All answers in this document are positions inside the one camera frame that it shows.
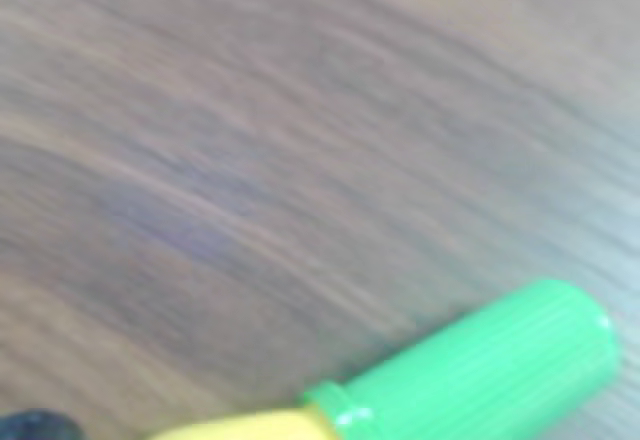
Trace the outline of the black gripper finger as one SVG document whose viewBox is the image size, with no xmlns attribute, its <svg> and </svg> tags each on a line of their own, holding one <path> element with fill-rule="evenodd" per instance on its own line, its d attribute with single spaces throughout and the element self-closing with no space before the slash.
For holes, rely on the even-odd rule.
<svg viewBox="0 0 640 440">
<path fill-rule="evenodd" d="M 81 440 L 84 432 L 67 415 L 42 409 L 1 417 L 1 440 Z"/>
</svg>

